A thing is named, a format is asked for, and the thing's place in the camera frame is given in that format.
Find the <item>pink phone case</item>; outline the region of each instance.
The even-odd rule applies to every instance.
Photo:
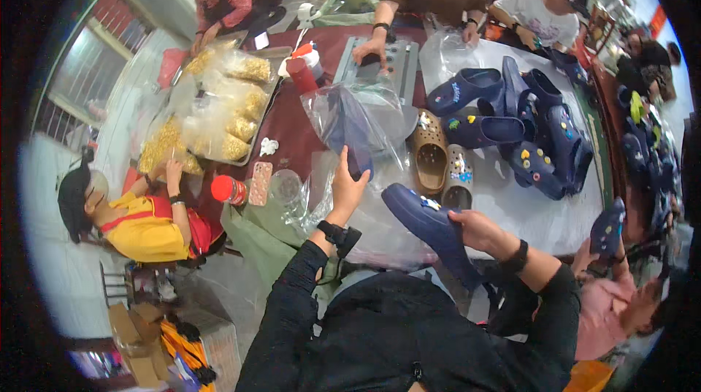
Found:
[[[269,162],[256,162],[253,166],[253,178],[248,202],[251,205],[265,206],[268,201],[268,187],[270,177],[273,175],[273,164]]]

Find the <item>white t-shirt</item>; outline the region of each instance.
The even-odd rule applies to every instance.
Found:
[[[494,4],[535,33],[543,46],[560,42],[571,47],[579,33],[577,15],[555,15],[545,7],[543,0],[496,0]]]

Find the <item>pink shirt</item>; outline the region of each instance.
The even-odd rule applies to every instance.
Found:
[[[595,360],[628,338],[613,310],[613,300],[628,304],[635,290],[630,273],[618,281],[601,278],[583,285],[575,360]]]

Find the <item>yellow shirt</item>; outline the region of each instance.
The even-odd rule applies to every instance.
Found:
[[[149,199],[136,197],[131,192],[110,202],[110,206],[127,208],[127,215],[153,211]],[[105,237],[119,253],[138,262],[168,262],[188,257],[188,245],[171,220],[157,217],[124,220]]]

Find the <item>window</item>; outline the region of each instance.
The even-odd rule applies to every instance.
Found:
[[[62,55],[32,127],[79,152],[97,139],[110,96],[154,27],[127,0],[98,0]]]

